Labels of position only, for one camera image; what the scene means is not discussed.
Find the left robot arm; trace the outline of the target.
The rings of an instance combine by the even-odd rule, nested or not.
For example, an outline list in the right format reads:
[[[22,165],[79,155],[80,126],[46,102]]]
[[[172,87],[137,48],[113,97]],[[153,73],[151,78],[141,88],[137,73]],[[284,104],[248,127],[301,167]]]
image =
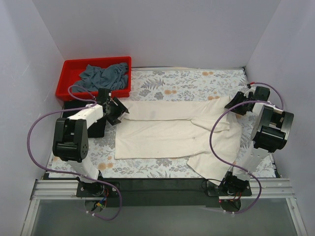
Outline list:
[[[76,114],[56,120],[53,155],[68,163],[83,182],[89,183],[88,191],[95,197],[104,193],[105,185],[100,181],[100,171],[88,157],[88,128],[102,118],[111,125],[119,124],[122,116],[128,113],[128,108],[111,96],[111,90],[100,88],[95,104],[88,104]]]

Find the cream white t shirt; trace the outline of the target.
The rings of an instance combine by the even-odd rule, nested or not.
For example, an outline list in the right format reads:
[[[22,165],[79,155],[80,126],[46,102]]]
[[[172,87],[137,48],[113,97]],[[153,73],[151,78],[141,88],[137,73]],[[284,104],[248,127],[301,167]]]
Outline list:
[[[236,160],[242,127],[224,115],[229,97],[208,101],[126,101],[117,125],[116,159],[182,158],[200,176],[222,180]]]

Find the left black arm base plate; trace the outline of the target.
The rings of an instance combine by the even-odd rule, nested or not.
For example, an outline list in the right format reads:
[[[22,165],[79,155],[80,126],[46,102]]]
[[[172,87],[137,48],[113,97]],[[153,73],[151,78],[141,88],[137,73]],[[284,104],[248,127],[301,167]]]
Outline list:
[[[98,182],[85,183],[79,182],[77,186],[76,197],[110,197],[117,198],[118,191],[112,186]]]

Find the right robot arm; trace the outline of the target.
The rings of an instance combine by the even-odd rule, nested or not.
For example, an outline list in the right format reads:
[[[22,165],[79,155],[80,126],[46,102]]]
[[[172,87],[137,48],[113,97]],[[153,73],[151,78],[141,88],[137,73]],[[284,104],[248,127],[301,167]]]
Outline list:
[[[293,113],[264,103],[269,100],[268,88],[250,85],[248,87],[247,92],[237,92],[225,106],[239,115],[245,115],[247,112],[257,115],[250,147],[239,163],[241,168],[232,167],[219,185],[219,191],[231,196],[249,191],[249,173],[253,173],[265,157],[284,148],[294,119]]]

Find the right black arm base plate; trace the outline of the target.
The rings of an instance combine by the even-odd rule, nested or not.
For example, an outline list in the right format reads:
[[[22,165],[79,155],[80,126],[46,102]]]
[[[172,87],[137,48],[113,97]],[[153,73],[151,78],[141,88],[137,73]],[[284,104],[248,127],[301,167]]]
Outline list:
[[[214,183],[205,180],[201,183],[201,188],[204,190],[207,196],[209,197],[218,197],[218,196],[227,196],[227,197],[235,197],[235,196],[251,196],[252,190],[249,184],[247,184],[245,190],[240,194],[239,192],[236,193],[235,191],[228,191],[224,190],[223,188],[219,187],[218,185],[215,185]]]

